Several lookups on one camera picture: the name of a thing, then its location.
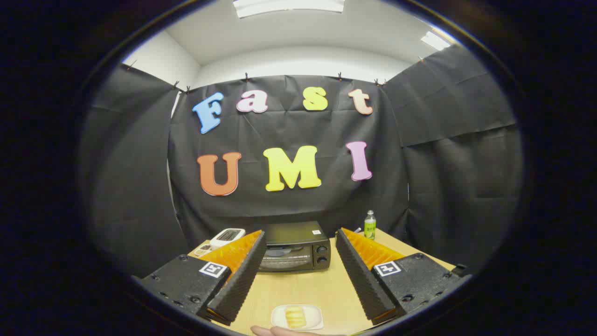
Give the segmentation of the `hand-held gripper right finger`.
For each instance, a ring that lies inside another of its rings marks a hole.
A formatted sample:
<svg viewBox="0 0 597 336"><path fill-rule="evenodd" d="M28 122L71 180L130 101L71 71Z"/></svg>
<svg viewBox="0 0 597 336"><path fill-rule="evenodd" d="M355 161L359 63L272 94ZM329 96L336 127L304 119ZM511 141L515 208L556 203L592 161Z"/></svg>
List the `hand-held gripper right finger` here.
<svg viewBox="0 0 597 336"><path fill-rule="evenodd" d="M418 312L468 279L424 253L405 256L345 228L337 230L335 246L374 325Z"/></svg>

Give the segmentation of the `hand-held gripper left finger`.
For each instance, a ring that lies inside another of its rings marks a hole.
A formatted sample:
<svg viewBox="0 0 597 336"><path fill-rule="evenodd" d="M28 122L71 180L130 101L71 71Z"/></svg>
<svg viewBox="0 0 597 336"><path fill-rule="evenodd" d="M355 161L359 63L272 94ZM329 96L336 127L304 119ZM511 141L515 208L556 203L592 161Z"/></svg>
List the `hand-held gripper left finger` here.
<svg viewBox="0 0 597 336"><path fill-rule="evenodd" d="M258 230L198 258L179 255L146 277L132 279L178 310L230 325L247 298L265 251L265 233Z"/></svg>

